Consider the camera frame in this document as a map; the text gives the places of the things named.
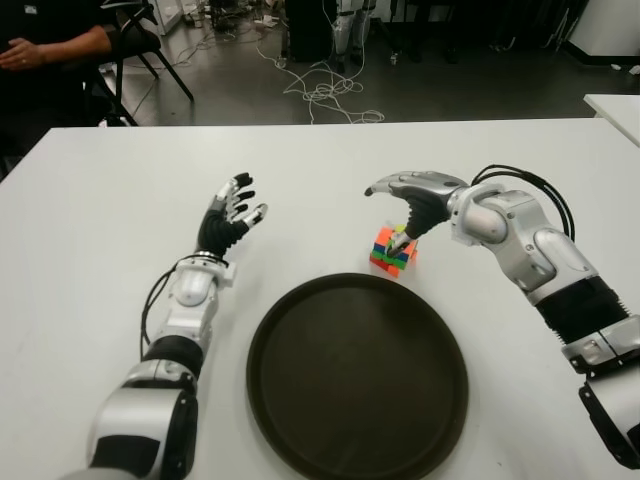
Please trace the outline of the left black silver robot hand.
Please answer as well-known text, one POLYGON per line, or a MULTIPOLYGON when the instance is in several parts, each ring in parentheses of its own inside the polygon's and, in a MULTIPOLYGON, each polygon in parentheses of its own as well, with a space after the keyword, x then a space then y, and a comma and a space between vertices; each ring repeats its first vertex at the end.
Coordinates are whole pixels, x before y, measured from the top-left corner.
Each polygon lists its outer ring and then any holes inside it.
POLYGON ((244 172, 230 178, 218 190, 201 221, 197 252, 208 252, 222 259, 232 246, 264 220, 268 212, 265 203, 253 209, 246 203, 256 194, 250 189, 253 182, 253 177, 244 172))

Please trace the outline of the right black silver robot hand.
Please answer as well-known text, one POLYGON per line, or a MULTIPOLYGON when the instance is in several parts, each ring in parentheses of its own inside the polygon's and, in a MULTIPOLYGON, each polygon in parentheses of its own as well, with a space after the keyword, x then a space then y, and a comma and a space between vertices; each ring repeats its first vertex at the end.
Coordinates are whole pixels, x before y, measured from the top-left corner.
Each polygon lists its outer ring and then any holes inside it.
POLYGON ((385 193, 404 200, 409 216, 404 231, 390 241, 386 255, 396 257, 412 241, 450 219, 453 196, 469 184, 457 177, 434 171, 402 171, 383 177, 366 188, 364 195, 385 193))

